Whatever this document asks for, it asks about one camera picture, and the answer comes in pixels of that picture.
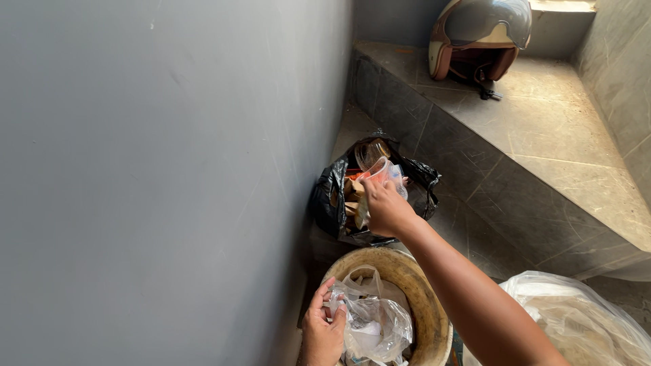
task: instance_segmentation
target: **left hand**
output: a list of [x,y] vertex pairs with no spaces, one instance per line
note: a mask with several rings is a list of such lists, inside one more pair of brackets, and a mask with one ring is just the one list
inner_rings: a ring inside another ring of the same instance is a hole
[[[330,300],[328,288],[335,278],[327,279],[314,293],[309,309],[303,317],[303,364],[304,366],[335,366],[344,348],[346,306],[340,305],[335,316],[323,303]],[[326,318],[333,319],[328,324]]]

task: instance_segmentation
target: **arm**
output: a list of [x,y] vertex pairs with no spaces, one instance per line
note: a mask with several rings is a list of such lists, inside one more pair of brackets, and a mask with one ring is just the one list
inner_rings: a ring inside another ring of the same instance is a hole
[[515,300],[448,244],[397,194],[363,181],[369,229],[398,238],[427,276],[464,343],[483,366],[569,366]]

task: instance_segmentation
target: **stone floor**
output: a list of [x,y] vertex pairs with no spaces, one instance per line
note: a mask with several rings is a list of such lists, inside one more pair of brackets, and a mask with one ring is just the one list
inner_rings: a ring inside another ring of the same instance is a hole
[[[343,154],[355,141],[366,137],[376,129],[375,123],[365,113],[349,105],[342,117],[332,160]],[[436,195],[440,200],[439,208],[428,221],[429,224],[494,281],[502,282],[525,270],[537,270],[536,266],[522,257],[462,200],[454,196],[444,184],[437,185]],[[301,314],[305,312],[312,293],[330,265],[342,255],[358,248],[336,241],[316,225],[312,226],[310,243],[314,260],[309,265],[309,279]],[[402,243],[391,244],[391,246],[408,252]],[[651,333],[651,283],[630,282],[601,276],[584,282],[606,300],[623,308],[644,330]]]
[[621,237],[651,251],[651,213],[568,63],[518,57],[484,101],[472,87],[428,74],[427,49],[355,48],[443,108]]

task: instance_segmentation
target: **right hand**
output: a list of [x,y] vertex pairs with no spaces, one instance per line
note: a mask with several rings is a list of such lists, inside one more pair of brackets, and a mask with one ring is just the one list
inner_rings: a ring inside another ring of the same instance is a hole
[[420,217],[409,203],[396,192],[393,182],[383,184],[361,180],[368,201],[370,221],[368,229],[373,234],[398,238],[406,227]]

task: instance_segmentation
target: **white plastic bag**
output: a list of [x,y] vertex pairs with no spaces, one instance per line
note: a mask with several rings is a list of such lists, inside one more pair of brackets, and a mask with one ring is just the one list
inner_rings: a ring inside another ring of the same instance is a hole
[[[501,283],[572,366],[651,366],[651,337],[575,279],[526,271]],[[479,362],[464,347],[464,365]]]
[[[374,271],[373,278],[353,281],[351,274],[360,269]],[[412,342],[411,315],[397,302],[382,297],[386,283],[380,279],[375,267],[363,265],[354,268],[344,281],[336,281],[333,285],[331,299],[336,299],[339,294],[344,298],[331,300],[330,311],[334,314],[340,304],[346,304],[344,351],[346,358],[355,363],[368,359],[378,365],[392,361],[402,363],[402,350]],[[396,296],[393,288],[388,293]]]

